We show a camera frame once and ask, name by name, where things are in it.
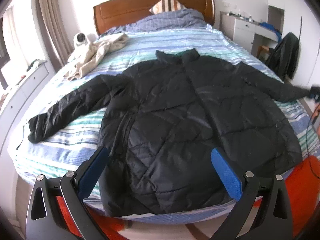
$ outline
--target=bed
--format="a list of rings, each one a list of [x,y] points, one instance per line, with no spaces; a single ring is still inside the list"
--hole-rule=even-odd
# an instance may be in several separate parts
[[[93,15],[97,33],[100,35],[112,27],[131,24],[150,16],[149,9],[158,1],[111,0],[95,6]],[[45,112],[64,95],[99,74],[116,75],[135,63],[155,59],[155,50],[178,53],[186,49],[196,48],[201,55],[219,57],[232,64],[243,61],[266,75],[279,80],[261,61],[225,37],[222,32],[212,28],[215,18],[214,0],[178,1],[187,8],[199,11],[207,24],[198,27],[127,32],[129,36],[127,46],[106,55],[98,67],[84,78],[72,82],[65,81],[63,75],[68,68],[68,65],[66,65],[45,86],[21,120],[19,130],[23,130],[21,132],[23,133],[22,143],[18,149],[16,149],[16,145],[11,145],[9,150],[18,174],[25,181],[34,184],[39,174],[44,174],[48,178],[63,176],[68,170],[76,170],[83,161],[89,159],[96,150],[100,123],[106,108],[76,119],[54,136],[38,144],[32,144],[27,139],[28,120],[39,113]],[[309,117],[302,104],[296,101],[291,103],[277,102],[277,105],[289,120],[298,137],[303,158],[307,156],[306,133],[309,153],[319,158],[319,140],[312,126],[307,127]],[[292,170],[283,174],[285,179]],[[103,214],[98,184],[90,197],[85,199],[84,202]],[[231,201],[223,205],[196,211],[163,215],[131,215],[124,218],[158,224],[187,224],[224,215],[230,212],[234,204],[235,201]]]

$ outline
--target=striped pillow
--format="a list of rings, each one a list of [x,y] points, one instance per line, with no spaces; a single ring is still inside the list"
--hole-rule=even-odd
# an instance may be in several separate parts
[[[186,7],[179,3],[177,0],[161,0],[156,3],[149,11],[152,14],[158,14],[161,12],[172,12]]]

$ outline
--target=floor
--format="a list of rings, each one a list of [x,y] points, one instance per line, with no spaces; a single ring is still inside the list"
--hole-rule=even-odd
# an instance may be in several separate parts
[[[32,186],[19,177],[16,193],[16,214],[24,235],[26,233],[26,217],[31,191]],[[257,209],[253,208],[240,234],[249,230],[256,213]],[[210,238],[226,217],[227,215],[223,215],[215,219],[194,223],[194,225]],[[194,240],[185,225],[156,225],[134,222],[130,228],[119,233],[131,240]]]

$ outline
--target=jacket collar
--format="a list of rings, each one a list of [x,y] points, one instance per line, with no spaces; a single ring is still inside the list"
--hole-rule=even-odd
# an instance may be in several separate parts
[[[166,54],[162,51],[156,50],[156,57],[160,62],[169,64],[185,64],[187,62],[197,60],[200,55],[196,49],[188,49],[186,51],[180,52],[177,55]]]

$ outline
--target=wooden headboard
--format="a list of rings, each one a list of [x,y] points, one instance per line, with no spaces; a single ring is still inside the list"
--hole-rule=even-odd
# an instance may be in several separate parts
[[[110,0],[93,7],[94,24],[98,35],[120,25],[134,23],[151,15],[149,9],[160,0]],[[214,0],[178,0],[187,8],[201,12],[204,20],[214,23]]]

